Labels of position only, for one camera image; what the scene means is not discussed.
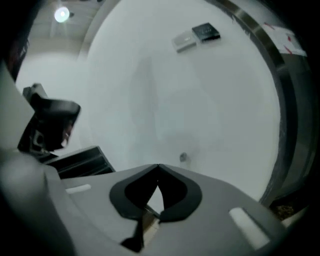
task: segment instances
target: light fixture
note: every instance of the light fixture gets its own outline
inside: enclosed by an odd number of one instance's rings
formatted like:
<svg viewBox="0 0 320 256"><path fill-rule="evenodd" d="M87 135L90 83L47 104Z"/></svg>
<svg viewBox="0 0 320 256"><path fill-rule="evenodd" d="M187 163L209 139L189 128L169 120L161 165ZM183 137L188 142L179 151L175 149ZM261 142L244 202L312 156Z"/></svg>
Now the light fixture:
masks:
<svg viewBox="0 0 320 256"><path fill-rule="evenodd" d="M54 18L57 22L65 22L69 18L70 12L67 7L62 6L58 8L54 13Z"/></svg>

